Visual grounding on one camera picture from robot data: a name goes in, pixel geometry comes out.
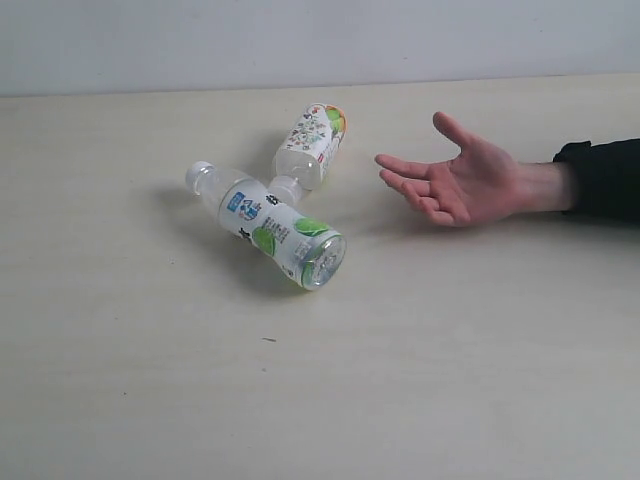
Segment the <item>person's open bare hand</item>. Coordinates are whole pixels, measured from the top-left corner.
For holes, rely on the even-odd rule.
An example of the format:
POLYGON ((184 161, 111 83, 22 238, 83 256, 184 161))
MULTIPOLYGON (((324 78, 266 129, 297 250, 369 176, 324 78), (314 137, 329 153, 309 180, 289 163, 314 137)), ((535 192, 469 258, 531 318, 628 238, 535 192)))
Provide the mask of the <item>person's open bare hand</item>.
POLYGON ((459 147, 448 161, 420 163, 378 154, 384 183, 438 226, 468 227, 505 219, 523 201, 522 168, 503 149, 437 112, 435 129, 459 147))

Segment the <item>forearm in black sleeve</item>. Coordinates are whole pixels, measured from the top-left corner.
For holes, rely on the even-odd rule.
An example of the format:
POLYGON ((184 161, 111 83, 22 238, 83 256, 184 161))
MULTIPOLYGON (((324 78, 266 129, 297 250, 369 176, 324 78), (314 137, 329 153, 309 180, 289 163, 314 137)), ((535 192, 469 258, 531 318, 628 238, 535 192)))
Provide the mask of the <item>forearm in black sleeve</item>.
POLYGON ((639 141, 568 143, 548 163, 521 166, 521 212, 639 222, 639 141))

